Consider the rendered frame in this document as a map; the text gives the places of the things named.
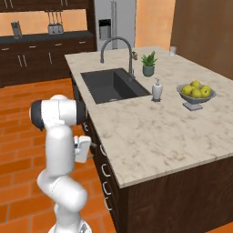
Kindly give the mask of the brown tall cupboard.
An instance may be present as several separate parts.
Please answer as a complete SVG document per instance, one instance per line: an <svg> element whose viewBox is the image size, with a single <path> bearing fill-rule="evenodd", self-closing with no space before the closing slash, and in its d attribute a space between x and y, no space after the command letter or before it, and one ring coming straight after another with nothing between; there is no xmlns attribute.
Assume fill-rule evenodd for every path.
<svg viewBox="0 0 233 233"><path fill-rule="evenodd" d="M233 80L233 0L176 0L170 44Z"/></svg>

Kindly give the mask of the grey knife block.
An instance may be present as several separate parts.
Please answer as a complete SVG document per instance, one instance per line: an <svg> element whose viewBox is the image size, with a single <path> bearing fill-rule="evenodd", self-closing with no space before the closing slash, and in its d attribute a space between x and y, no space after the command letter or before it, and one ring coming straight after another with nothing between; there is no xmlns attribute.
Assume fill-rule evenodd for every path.
<svg viewBox="0 0 233 233"><path fill-rule="evenodd" d="M22 37L21 27L18 21L11 22L13 34L15 39L20 39Z"/></svg>

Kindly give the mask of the grey hanging kitchen tool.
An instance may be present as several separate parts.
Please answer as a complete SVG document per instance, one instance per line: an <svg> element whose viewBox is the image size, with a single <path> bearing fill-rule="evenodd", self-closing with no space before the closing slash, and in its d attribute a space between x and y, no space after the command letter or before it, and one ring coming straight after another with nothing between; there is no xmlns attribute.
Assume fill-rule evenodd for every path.
<svg viewBox="0 0 233 233"><path fill-rule="evenodd" d="M54 34L57 35L58 34L58 28L57 28L57 24L55 22L55 19L54 19L54 12L52 12L52 17L53 17L53 28L54 28Z"/></svg>
<svg viewBox="0 0 233 233"><path fill-rule="evenodd" d="M59 16L57 17L57 22L58 22L58 32L59 32L59 34L63 34L64 27L63 27L63 20L62 20L61 11L59 11Z"/></svg>
<svg viewBox="0 0 233 233"><path fill-rule="evenodd" d="M52 35L52 34L53 34L53 25L52 25L51 22L50 22L50 14L49 14L49 11L47 12L47 14L48 14L48 21L49 21L49 24L48 24L48 27L47 27L47 29L48 29L48 34Z"/></svg>

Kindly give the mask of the dark wood base cupboards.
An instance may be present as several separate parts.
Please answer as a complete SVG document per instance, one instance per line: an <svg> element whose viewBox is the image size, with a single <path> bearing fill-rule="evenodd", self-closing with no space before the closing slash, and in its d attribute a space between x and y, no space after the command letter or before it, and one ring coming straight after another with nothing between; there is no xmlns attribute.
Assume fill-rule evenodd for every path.
<svg viewBox="0 0 233 233"><path fill-rule="evenodd" d="M96 51L89 31L0 36L0 88L69 77L65 55Z"/></svg>

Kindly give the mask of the grey fruit bowl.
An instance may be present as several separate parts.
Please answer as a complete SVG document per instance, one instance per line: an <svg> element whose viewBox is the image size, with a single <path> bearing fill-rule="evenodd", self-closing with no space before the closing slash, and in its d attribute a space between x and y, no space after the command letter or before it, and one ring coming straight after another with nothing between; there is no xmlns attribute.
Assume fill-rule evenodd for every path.
<svg viewBox="0 0 233 233"><path fill-rule="evenodd" d="M194 97L191 97L191 96L186 96L186 95L181 93L182 88L184 86L185 86L185 84L177 86L177 91L180 94L180 96L184 100L186 100L186 103L184 103L183 106L185 106L190 111L195 111L195 110L202 109L202 104L203 103L206 103L211 98L213 98L213 97L215 97L217 95L214 90L211 90L210 94L209 94L209 97L206 97L206 98L194 98Z"/></svg>

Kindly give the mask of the green potted plant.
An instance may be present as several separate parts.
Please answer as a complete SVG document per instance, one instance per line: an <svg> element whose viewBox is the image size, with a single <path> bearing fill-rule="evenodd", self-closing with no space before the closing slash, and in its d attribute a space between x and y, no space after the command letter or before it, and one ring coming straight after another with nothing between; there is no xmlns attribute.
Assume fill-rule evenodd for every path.
<svg viewBox="0 0 233 233"><path fill-rule="evenodd" d="M155 58L156 52L153 51L150 55L142 56L142 64L143 64L143 75L146 77L150 77L154 75L155 72L155 63L157 59Z"/></svg>

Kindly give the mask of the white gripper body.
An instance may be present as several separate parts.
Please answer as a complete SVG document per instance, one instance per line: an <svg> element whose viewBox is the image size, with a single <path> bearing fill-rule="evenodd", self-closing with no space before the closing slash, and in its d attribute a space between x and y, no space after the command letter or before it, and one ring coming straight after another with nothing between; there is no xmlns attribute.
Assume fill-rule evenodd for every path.
<svg viewBox="0 0 233 233"><path fill-rule="evenodd" d="M76 162L86 163L87 154L91 146L91 137L76 137Z"/></svg>

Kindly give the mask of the black sink basin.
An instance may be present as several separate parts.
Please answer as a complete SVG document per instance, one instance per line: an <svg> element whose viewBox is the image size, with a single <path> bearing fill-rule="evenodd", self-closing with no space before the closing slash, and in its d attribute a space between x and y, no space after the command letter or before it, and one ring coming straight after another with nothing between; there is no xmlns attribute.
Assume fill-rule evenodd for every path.
<svg viewBox="0 0 233 233"><path fill-rule="evenodd" d="M81 76L97 105L151 95L124 68L85 72Z"/></svg>

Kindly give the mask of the dark grey curved tap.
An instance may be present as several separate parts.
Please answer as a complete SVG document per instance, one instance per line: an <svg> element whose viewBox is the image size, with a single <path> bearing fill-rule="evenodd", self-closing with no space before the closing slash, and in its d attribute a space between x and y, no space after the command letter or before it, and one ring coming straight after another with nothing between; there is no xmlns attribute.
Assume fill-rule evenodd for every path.
<svg viewBox="0 0 233 233"><path fill-rule="evenodd" d="M103 44L101 51L100 51L100 63L104 64L105 63L105 59L104 59L104 52L106 49L106 46L112 42L112 41L116 41L116 40L120 40L126 43L127 48L128 48L128 53L129 53L129 61L128 61L128 74L129 74L129 78L132 79L136 79L135 75L134 75L134 70L133 70L133 55L132 55L132 47L129 44L129 42L122 36L114 36L110 39L107 39L106 42Z"/></svg>

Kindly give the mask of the white soap dispenser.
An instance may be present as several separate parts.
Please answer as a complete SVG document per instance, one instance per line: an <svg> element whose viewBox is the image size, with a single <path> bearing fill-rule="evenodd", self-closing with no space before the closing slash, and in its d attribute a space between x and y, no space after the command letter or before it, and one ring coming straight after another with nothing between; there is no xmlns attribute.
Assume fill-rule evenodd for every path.
<svg viewBox="0 0 233 233"><path fill-rule="evenodd" d="M152 86L152 97L155 101L161 98L163 86L159 83L159 79L156 79L156 83Z"/></svg>

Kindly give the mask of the dark wood wall cupboards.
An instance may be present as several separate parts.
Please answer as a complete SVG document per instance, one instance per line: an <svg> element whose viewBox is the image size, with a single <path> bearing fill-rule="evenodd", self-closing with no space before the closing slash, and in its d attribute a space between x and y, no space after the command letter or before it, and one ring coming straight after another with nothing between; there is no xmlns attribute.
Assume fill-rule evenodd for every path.
<svg viewBox="0 0 233 233"><path fill-rule="evenodd" d="M91 0L0 0L0 13L88 9Z"/></svg>

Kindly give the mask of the silver fridge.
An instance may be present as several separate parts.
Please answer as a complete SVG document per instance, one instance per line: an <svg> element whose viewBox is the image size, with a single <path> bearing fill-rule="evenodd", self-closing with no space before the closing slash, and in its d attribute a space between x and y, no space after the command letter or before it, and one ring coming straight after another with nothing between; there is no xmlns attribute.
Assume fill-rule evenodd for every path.
<svg viewBox="0 0 233 233"><path fill-rule="evenodd" d="M114 36L124 37L134 47L136 0L94 0L94 3L97 50Z"/></svg>

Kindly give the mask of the dark wood kitchen island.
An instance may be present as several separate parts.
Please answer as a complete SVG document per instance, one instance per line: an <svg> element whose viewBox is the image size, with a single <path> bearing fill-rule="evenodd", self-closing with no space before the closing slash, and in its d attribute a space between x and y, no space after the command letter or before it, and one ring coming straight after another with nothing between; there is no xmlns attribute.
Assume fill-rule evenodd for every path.
<svg viewBox="0 0 233 233"><path fill-rule="evenodd" d="M160 101L142 96L96 104L81 76L128 67L125 49L69 55L66 61L87 108L97 173L107 181L117 233L206 233L233 221L233 81L160 47L155 78ZM199 81L216 96L190 111L177 86ZM106 157L99 146L103 145Z"/></svg>

